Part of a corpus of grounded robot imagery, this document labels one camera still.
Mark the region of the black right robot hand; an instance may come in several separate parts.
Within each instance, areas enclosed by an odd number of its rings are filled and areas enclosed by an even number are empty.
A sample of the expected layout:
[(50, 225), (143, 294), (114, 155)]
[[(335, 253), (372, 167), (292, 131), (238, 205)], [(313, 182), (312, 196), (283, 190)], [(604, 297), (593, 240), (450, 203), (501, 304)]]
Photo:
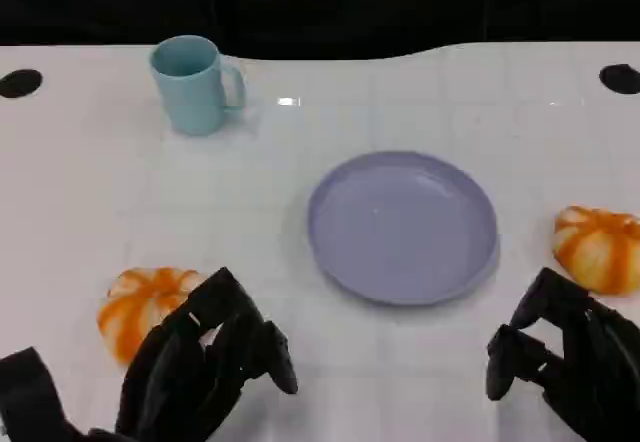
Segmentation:
[(490, 400), (532, 382), (584, 440), (638, 440), (639, 329), (554, 270), (541, 269), (487, 353)]

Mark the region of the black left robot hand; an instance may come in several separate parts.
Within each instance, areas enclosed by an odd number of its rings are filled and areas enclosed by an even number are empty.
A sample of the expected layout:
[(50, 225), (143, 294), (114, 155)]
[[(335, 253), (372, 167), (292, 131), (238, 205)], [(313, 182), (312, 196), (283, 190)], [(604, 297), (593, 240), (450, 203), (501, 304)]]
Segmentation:
[(144, 339), (125, 374), (115, 429), (135, 441), (205, 441), (245, 383), (263, 375), (286, 394), (298, 391), (286, 336), (221, 268)]

